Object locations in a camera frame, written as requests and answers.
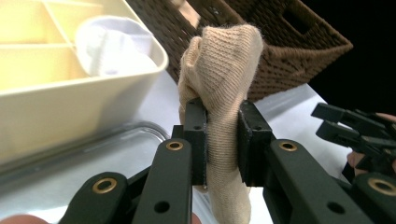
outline knitted fabric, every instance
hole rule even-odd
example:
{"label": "knitted fabric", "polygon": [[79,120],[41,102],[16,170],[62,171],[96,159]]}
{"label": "knitted fabric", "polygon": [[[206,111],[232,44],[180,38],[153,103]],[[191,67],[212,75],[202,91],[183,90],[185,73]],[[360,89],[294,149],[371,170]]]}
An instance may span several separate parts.
{"label": "knitted fabric", "polygon": [[238,109],[246,99],[263,48],[251,25],[206,27],[191,40],[181,59],[180,122],[185,105],[201,97],[207,110],[207,188],[219,223],[249,223],[248,188],[237,166]]}

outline wicker basket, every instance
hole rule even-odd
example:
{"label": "wicker basket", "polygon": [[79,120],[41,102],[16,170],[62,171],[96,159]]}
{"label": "wicker basket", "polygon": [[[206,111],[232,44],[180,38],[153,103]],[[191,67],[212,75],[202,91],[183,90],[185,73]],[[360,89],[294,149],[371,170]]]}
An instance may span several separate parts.
{"label": "wicker basket", "polygon": [[249,23],[262,31],[262,53],[248,99],[307,83],[352,44],[300,0],[188,0],[201,19],[197,29],[170,1],[129,0],[169,56],[168,73],[178,82],[180,59],[193,36],[207,25]]}

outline transparent container lid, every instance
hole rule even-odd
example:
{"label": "transparent container lid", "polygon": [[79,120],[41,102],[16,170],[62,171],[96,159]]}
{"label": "transparent container lid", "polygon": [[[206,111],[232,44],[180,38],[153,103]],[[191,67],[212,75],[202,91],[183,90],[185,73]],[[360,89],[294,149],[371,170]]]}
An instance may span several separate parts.
{"label": "transparent container lid", "polygon": [[25,158],[0,174],[0,220],[31,214],[57,223],[90,177],[117,172],[127,178],[149,167],[158,145],[169,138],[151,122],[126,124],[116,131]]}

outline sock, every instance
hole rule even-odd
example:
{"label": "sock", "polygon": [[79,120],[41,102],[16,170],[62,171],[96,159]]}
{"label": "sock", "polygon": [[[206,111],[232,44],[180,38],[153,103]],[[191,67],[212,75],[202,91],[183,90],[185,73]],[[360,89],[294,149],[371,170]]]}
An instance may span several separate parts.
{"label": "sock", "polygon": [[181,59],[180,122],[184,123],[185,104],[201,97],[208,112],[207,189],[219,223],[250,220],[248,188],[237,166],[236,128],[262,48],[262,36],[251,25],[206,27]]}

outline white plastic container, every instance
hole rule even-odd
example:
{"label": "white plastic container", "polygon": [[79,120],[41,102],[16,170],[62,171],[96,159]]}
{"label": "white plastic container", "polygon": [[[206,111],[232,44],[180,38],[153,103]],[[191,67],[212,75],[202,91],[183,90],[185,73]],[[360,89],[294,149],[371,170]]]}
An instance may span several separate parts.
{"label": "white plastic container", "polygon": [[82,22],[98,15],[144,25],[123,0],[0,1],[0,171],[21,157],[128,121],[168,65],[153,38],[152,71],[88,77],[74,37]]}

